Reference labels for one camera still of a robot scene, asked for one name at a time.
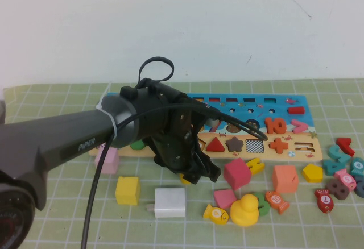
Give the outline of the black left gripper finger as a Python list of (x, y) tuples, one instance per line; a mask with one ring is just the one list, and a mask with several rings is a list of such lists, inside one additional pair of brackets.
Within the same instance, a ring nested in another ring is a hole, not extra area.
[(181, 178), (183, 181), (190, 184), (197, 184), (200, 178), (205, 177), (206, 172), (185, 172), (181, 173)]
[(208, 155), (203, 152), (197, 152), (196, 164), (198, 165), (198, 171), (201, 176), (209, 178), (212, 182), (217, 182), (221, 175), (221, 169), (211, 161)]

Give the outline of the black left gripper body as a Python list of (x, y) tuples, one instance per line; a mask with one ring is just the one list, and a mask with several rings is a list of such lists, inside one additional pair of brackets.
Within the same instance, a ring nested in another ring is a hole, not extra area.
[(136, 85), (138, 139), (155, 154), (154, 161), (173, 173), (209, 173), (211, 159), (197, 134), (211, 108), (162, 83)]

